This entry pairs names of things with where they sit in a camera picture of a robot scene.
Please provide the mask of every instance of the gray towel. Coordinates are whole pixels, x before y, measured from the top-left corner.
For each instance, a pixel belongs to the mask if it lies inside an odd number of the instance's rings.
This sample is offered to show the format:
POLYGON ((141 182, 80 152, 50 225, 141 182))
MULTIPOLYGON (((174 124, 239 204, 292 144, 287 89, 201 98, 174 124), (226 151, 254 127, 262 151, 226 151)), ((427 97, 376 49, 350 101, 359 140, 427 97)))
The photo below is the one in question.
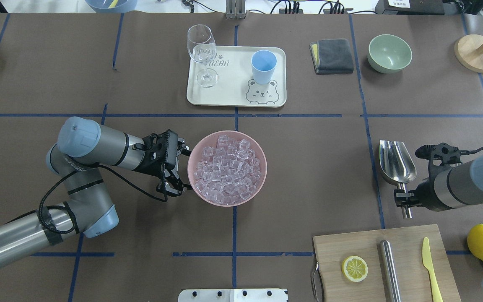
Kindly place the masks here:
POLYGON ((310 44, 314 71, 319 74, 351 74, 353 59, 349 41, 326 39, 310 44))

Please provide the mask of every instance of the blue cup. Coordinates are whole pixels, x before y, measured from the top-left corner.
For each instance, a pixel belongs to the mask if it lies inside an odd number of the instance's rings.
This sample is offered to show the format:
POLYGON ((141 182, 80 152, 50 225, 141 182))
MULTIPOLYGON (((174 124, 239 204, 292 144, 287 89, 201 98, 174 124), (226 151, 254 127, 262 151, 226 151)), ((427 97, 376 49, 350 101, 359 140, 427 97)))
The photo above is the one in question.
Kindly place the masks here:
POLYGON ((135 9, 138 0, 119 0, 114 8, 109 8, 112 0, 85 0, 87 4, 96 12, 125 13, 135 9))
POLYGON ((270 82, 277 65, 277 57, 269 50, 259 50, 251 57, 253 78, 258 84, 270 82))

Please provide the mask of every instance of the wooden stand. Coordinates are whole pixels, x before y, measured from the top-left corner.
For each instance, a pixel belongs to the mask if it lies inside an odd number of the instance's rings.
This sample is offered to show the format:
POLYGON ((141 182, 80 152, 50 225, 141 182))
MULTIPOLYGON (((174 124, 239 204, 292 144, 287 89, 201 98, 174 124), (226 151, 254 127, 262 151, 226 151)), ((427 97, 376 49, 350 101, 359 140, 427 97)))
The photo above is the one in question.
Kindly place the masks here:
POLYGON ((454 44, 458 61, 468 69, 483 73, 483 36, 468 34, 454 44))

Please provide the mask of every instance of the pink bowl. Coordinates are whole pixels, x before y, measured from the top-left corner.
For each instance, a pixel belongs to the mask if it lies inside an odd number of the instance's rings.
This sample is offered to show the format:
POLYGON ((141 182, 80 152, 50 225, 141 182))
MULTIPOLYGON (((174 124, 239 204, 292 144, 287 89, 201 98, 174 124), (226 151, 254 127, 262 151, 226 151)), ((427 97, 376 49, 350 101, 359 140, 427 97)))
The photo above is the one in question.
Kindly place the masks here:
POLYGON ((232 205, 222 205, 222 204, 213 203, 213 202, 207 200, 199 191, 194 190, 194 192, 197 195, 199 195, 200 198, 204 199, 209 204, 213 204, 213 205, 216 205, 216 206, 224 206, 224 207, 238 206, 238 205, 244 204, 244 203, 248 202, 249 200, 253 199, 253 197, 256 194, 258 194, 258 192, 260 192, 260 189, 262 189, 264 181, 266 180, 266 174, 267 174, 267 171, 268 171, 268 164, 266 162, 266 155, 264 155, 264 151, 262 151, 262 148, 260 147, 260 145, 258 145, 258 143, 254 139, 252 139, 250 136, 248 136, 247 134, 243 134, 242 132, 238 132, 238 131, 223 130, 223 131, 212 133, 209 136, 203 138, 193 148, 193 151, 191 151, 190 159, 187 163, 187 175, 188 175, 188 178, 190 179, 191 187, 195 187, 196 179, 195 179, 195 176, 193 175, 193 173, 196 170, 197 163, 199 163, 201 161, 201 158, 203 157, 203 149, 204 149, 204 147, 214 147, 215 148, 216 145, 217 145, 217 139, 219 138, 219 136, 221 134, 226 134, 230 138, 233 138, 235 140, 246 139, 247 141, 249 141, 251 143, 251 149, 254 150, 255 157, 260 160, 260 172, 262 173, 262 176, 260 176, 260 180, 258 180, 258 182, 256 184, 257 191, 255 191, 255 193, 253 193, 253 195, 251 195, 251 197, 249 197, 247 200, 242 201, 242 202, 237 203, 237 204, 232 204, 232 205))

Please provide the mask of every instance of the lemon slice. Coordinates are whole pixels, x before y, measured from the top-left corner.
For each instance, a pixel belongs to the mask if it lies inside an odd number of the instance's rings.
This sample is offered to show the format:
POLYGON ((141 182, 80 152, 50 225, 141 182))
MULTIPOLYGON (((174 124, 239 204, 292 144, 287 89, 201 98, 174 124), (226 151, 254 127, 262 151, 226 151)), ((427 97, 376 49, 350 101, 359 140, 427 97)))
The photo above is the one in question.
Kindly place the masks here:
POLYGON ((343 261, 343 273, 348 280, 361 282, 368 275, 368 265, 361 257, 349 256, 343 261))

